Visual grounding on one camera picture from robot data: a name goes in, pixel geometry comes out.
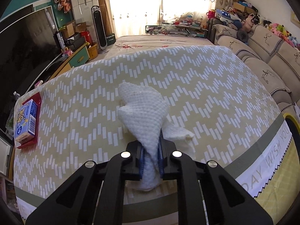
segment green drawer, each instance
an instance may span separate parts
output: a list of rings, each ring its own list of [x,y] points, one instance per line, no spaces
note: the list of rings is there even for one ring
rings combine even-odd
[[[86,46],[82,48],[76,55],[69,61],[71,67],[79,67],[89,60],[88,50]]]

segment drawer handle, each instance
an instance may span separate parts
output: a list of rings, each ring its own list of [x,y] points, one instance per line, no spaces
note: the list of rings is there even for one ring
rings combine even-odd
[[[79,58],[78,62],[80,63],[83,59],[84,59],[84,56],[82,56],[81,58]]]

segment sofa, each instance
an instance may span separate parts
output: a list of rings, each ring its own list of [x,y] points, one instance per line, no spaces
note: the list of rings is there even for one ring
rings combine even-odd
[[[232,50],[259,78],[280,111],[298,119],[293,104],[300,106],[300,53],[261,25],[248,33],[248,45],[236,38],[234,29],[214,25],[213,30],[212,43]]]

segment television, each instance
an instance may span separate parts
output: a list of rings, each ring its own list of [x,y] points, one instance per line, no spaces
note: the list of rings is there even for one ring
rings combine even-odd
[[[0,31],[0,131],[16,100],[61,55],[53,35],[57,31],[52,7],[30,13]]]

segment white towel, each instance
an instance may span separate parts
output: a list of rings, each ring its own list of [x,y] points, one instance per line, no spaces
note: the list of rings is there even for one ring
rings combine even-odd
[[[173,141],[177,150],[188,154],[192,159],[195,159],[195,149],[191,143],[194,134],[167,120],[169,106],[154,88],[122,83],[118,91],[124,103],[118,110],[118,118],[146,150],[142,180],[129,181],[126,186],[149,191],[162,182],[158,170],[161,129],[164,139]]]

